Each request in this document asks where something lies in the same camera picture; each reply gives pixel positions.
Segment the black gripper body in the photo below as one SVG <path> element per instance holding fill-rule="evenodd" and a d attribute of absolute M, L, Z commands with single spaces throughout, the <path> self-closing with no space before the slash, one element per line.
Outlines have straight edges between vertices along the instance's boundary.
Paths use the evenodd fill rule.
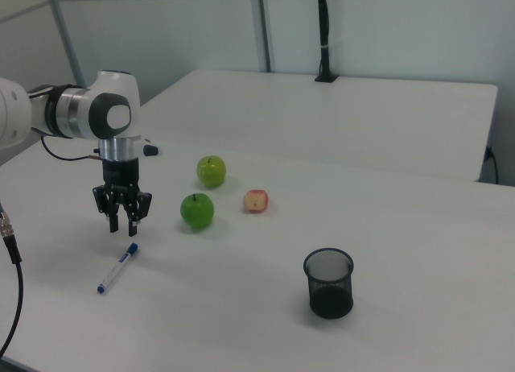
<path fill-rule="evenodd" d="M 125 193 L 135 196 L 139 192 L 139 159 L 102 161 L 102 173 L 107 194 Z"/>

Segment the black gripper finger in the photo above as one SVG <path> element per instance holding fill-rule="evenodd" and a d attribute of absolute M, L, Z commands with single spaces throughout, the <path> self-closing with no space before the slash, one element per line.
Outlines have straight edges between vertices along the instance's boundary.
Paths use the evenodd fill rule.
<path fill-rule="evenodd" d="M 117 193 L 105 185 L 93 188 L 93 197 L 99 213 L 105 214 L 109 222 L 111 233 L 118 231 L 118 210 Z"/>
<path fill-rule="evenodd" d="M 142 192 L 138 187 L 130 185 L 122 195 L 122 205 L 126 211 L 129 224 L 129 236 L 138 232 L 138 224 L 148 216 L 152 195 Z"/>

